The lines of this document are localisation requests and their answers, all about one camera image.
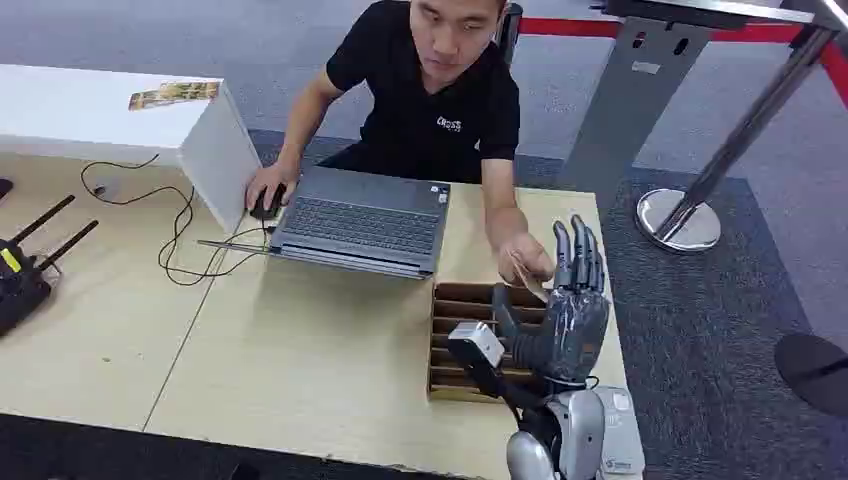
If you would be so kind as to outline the person's left hand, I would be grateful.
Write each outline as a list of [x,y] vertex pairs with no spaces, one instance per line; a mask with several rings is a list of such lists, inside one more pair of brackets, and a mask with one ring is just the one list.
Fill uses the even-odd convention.
[[554,275],[554,261],[528,232],[512,235],[495,252],[499,274],[510,284],[523,284],[529,278],[546,282]]

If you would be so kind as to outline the person's right hand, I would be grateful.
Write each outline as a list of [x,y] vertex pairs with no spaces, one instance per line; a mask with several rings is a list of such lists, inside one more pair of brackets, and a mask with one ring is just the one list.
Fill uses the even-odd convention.
[[274,203],[274,195],[278,189],[283,193],[279,205],[286,206],[300,179],[300,169],[297,165],[274,165],[259,169],[249,182],[245,194],[245,207],[252,210],[257,203],[267,210]]

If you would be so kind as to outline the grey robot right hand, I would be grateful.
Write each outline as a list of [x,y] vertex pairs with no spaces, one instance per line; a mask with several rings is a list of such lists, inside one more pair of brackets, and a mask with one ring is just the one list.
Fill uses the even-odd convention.
[[567,388],[584,388],[605,338],[611,302],[605,297],[604,259],[593,230],[574,214],[568,234],[557,220],[557,265],[541,325],[527,329],[509,289],[493,287],[493,318],[513,364]]

